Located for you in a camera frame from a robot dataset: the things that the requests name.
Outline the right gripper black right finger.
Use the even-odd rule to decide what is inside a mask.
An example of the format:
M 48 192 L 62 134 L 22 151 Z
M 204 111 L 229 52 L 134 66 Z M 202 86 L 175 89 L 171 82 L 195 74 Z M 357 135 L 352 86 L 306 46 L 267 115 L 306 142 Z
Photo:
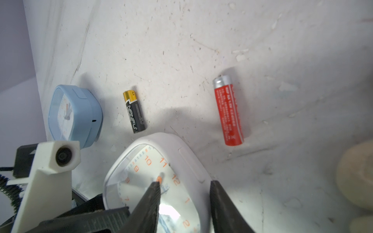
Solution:
M 211 181 L 209 196 L 216 233 L 254 233 L 219 181 Z

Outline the cream work glove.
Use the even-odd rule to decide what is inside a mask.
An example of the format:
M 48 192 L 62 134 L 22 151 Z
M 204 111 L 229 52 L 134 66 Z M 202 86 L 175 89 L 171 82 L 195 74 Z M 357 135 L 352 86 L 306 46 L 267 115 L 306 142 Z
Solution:
M 336 171 L 340 192 L 355 206 L 367 210 L 369 215 L 354 218 L 351 233 L 373 231 L 373 141 L 369 140 L 349 148 L 341 157 Z

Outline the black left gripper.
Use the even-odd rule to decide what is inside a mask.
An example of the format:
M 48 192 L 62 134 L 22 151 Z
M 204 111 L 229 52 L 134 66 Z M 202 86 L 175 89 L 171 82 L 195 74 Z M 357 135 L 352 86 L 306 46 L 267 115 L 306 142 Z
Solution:
M 128 207 L 106 210 L 103 195 L 41 222 L 29 233 L 116 233 L 130 216 Z

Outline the black gold AA battery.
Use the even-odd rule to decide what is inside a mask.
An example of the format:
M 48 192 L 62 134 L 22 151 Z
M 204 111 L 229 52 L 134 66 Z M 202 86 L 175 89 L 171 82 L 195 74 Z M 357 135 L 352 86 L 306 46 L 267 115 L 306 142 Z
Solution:
M 133 133 L 139 133 L 146 129 L 145 121 L 141 112 L 139 100 L 134 90 L 128 90 L 123 93 L 126 103 L 126 109 L 130 118 Z

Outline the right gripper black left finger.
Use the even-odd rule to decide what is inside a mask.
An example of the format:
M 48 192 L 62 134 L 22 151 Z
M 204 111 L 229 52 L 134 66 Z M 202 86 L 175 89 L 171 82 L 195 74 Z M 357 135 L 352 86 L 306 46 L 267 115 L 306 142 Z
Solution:
M 160 183 L 152 182 L 118 233 L 156 233 L 160 198 Z

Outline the light blue alarm clock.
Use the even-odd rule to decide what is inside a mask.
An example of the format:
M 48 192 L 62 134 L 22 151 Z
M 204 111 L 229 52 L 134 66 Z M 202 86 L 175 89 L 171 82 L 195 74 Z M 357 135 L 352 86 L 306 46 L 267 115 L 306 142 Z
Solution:
M 86 88 L 58 85 L 53 93 L 48 126 L 55 141 L 78 141 L 88 148 L 96 141 L 103 121 L 103 111 Z

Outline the red AA battery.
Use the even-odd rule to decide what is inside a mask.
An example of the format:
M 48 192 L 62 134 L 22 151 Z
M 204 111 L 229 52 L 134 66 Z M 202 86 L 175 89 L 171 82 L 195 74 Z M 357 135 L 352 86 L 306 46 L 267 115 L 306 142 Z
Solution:
M 239 146 L 244 137 L 232 79 L 221 75 L 213 80 L 213 86 L 225 144 Z

